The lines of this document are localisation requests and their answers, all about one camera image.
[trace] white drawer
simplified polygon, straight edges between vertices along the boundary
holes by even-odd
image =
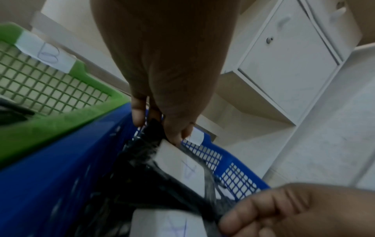
[[[348,4],[343,0],[307,0],[316,22],[344,61],[362,38]]]
[[[297,121],[337,64],[297,0],[284,0],[239,70]]]

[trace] blue plastic basket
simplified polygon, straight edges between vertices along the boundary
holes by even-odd
[[[0,236],[64,236],[107,173],[122,145],[133,138],[130,104],[0,171]],[[206,160],[237,200],[268,186],[227,151],[184,144]]]

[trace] basket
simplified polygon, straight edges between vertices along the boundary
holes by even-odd
[[[0,96],[36,113],[0,127],[0,168],[129,102],[83,62],[13,23],[0,24]]]
[[[0,171],[0,236],[64,236],[97,180],[137,131],[127,103]],[[184,144],[203,154],[237,200],[268,188],[210,141],[205,134],[202,146]]]

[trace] package wrapped in black plastic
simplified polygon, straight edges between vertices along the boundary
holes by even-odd
[[[127,237],[133,212],[140,208],[194,213],[202,217],[207,237],[221,236],[217,222],[235,201],[222,194],[218,186],[223,185],[206,163],[184,146],[179,149],[204,168],[204,197],[160,169],[153,158],[163,139],[162,125],[153,120],[125,145],[67,236]]]

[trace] green plastic basket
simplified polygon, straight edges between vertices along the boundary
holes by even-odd
[[[0,168],[129,102],[89,76],[79,60],[65,74],[22,53],[15,44],[24,31],[13,23],[0,24],[0,95],[37,116],[0,127]]]

